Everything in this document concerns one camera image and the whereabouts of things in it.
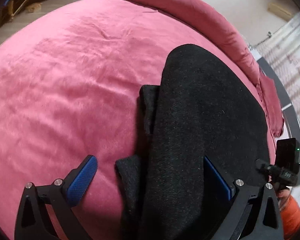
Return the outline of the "person hand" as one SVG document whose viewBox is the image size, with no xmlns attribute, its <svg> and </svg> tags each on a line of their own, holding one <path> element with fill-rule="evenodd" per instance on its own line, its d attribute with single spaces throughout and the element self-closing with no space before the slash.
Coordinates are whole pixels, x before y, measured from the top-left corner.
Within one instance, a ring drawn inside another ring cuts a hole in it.
<svg viewBox="0 0 300 240">
<path fill-rule="evenodd" d="M 275 190 L 275 194 L 279 204 L 279 209 L 280 210 L 284 209 L 286 202 L 290 196 L 290 188 L 280 184 L 279 182 L 274 182 L 271 178 L 269 179 L 269 182 L 271 183 L 273 189 Z"/>
</svg>

